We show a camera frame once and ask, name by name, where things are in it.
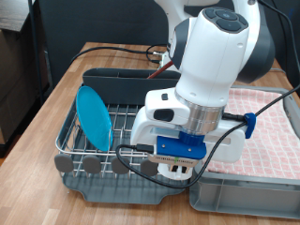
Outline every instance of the gray container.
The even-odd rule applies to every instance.
[[[284,94],[282,88],[234,86]],[[292,127],[300,136],[300,111],[292,96],[283,105]],[[190,205],[199,211],[300,218],[300,181],[205,172],[189,188]]]

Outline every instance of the dark background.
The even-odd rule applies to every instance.
[[[292,20],[297,51],[300,53],[300,1],[265,0],[277,5]],[[57,85],[71,58],[87,41],[152,45],[167,43],[168,21],[164,11],[154,0],[39,0],[50,58],[53,85]],[[220,0],[215,5],[233,9],[232,0]],[[201,7],[186,7],[197,16]],[[276,59],[287,71],[293,86],[299,84],[293,57],[292,42],[287,23],[265,9],[266,19],[276,44]]]

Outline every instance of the wooden table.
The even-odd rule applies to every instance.
[[[27,0],[0,0],[0,29],[20,32],[28,15]]]
[[[87,43],[84,49],[96,46],[112,44]],[[64,187],[54,166],[54,142],[83,73],[89,68],[156,66],[143,54],[109,50],[90,52],[71,65],[0,169],[0,224],[300,224],[290,219],[198,212],[189,205],[188,190],[166,197],[159,205],[137,205],[85,202],[81,193]],[[291,88],[280,72],[270,72],[254,85]]]

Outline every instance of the metal wire rack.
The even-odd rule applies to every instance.
[[[112,120],[113,141],[111,149],[108,152],[102,152],[91,144],[85,136],[76,113],[76,105],[73,103],[56,139],[56,147],[60,154],[71,156],[74,164],[74,177],[78,177],[81,173],[86,173],[83,168],[83,158],[84,156],[92,155],[100,157],[100,178],[104,178],[106,173],[113,173],[114,178],[117,178],[117,174],[112,170],[112,158],[116,157],[113,149],[121,143],[129,143],[133,122],[141,107],[139,105],[107,105],[107,110]],[[121,149],[120,153],[122,157],[129,159],[131,166],[137,168],[141,166],[142,159],[147,158],[147,154],[133,149]],[[129,171],[127,178],[129,179],[134,173]]]

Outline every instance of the pink towel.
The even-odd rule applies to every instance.
[[[255,113],[280,94],[231,89],[227,113]],[[282,100],[263,112],[243,155],[235,163],[211,161],[208,171],[249,176],[300,179],[300,141],[293,131]]]

